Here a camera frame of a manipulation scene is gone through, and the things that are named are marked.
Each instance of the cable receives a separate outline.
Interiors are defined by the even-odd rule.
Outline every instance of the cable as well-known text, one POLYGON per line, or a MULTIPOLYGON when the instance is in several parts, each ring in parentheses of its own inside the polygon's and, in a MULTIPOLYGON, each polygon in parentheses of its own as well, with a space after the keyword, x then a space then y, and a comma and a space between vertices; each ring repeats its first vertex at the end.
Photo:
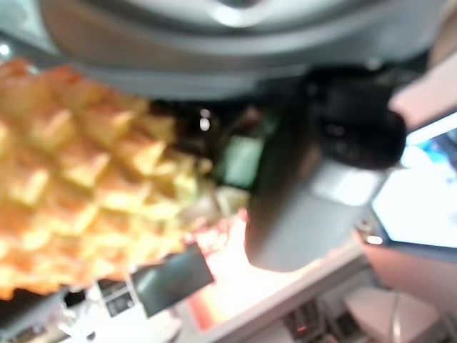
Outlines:
POLYGON ((401 343, 401 325, 400 325, 400 292, 395 293, 393 300, 393 310, 389 332, 390 343, 401 343))

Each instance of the pineapple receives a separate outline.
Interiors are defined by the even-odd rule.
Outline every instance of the pineapple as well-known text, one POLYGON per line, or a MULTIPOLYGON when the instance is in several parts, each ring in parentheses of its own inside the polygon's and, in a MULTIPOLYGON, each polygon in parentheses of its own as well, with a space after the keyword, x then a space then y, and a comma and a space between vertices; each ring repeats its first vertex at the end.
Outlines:
POLYGON ((197 195, 174 121, 69 67, 0 66, 0 299, 119 278, 183 249, 197 195))

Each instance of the screen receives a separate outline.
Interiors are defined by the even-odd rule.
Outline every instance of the screen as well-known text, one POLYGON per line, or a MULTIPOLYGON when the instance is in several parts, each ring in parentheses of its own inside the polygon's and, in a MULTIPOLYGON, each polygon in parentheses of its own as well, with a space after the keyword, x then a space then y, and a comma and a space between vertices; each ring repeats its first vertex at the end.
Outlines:
POLYGON ((131 275, 148 317, 187 298, 214 281, 197 244, 188 246, 159 266, 143 267, 131 275))
POLYGON ((447 132, 437 123, 409 135, 406 168, 390 175, 373 210, 393 241, 457 248, 457 123, 447 132))

